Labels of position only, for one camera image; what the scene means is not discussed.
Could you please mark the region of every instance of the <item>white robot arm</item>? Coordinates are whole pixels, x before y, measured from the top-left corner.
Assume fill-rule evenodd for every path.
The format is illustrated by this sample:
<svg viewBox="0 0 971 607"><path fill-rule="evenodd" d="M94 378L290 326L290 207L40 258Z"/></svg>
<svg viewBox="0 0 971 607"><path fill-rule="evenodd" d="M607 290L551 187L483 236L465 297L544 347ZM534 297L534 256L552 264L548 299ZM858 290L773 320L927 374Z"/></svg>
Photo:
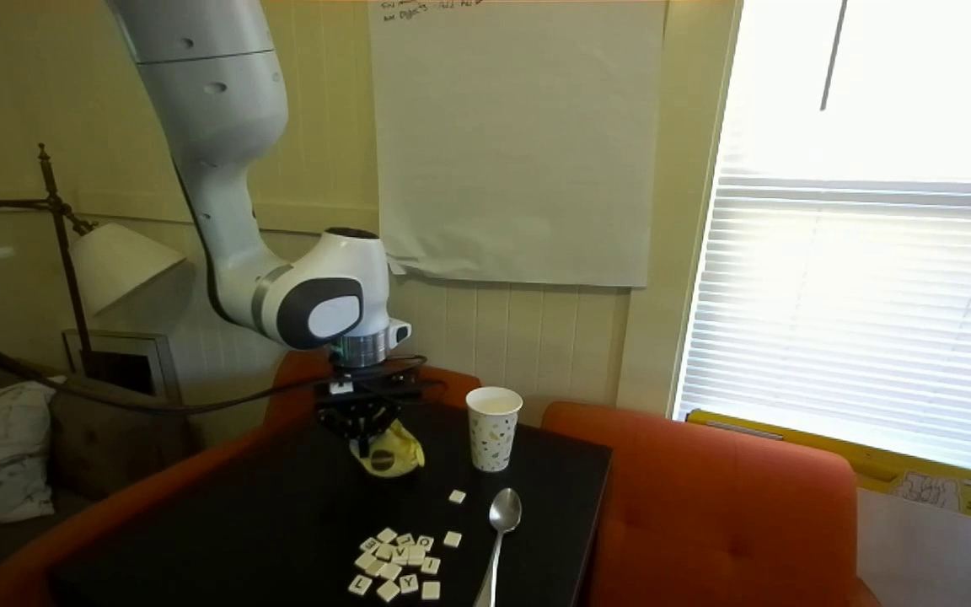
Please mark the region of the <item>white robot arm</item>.
<svg viewBox="0 0 971 607"><path fill-rule="evenodd" d="M108 0L166 129L211 256L214 308L290 347L367 368L411 335L389 316L379 236L329 228L302 258L262 244L248 165L288 125L284 70L258 0Z"/></svg>

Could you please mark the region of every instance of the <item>window blinds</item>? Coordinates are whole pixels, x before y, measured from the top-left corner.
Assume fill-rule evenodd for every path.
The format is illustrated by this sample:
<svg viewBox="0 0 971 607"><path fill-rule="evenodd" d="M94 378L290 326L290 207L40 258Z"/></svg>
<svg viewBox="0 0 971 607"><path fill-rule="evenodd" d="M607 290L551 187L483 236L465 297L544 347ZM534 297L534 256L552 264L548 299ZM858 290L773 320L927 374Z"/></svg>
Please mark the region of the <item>window blinds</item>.
<svg viewBox="0 0 971 607"><path fill-rule="evenodd" d="M747 53L768 34L752 24L773 21L747 15L679 410L713 409L971 469L971 155L951 139L909 139L877 122L883 110L783 119L778 104L756 104L764 90L747 82L773 63ZM927 161L887 155L924 146Z"/></svg>

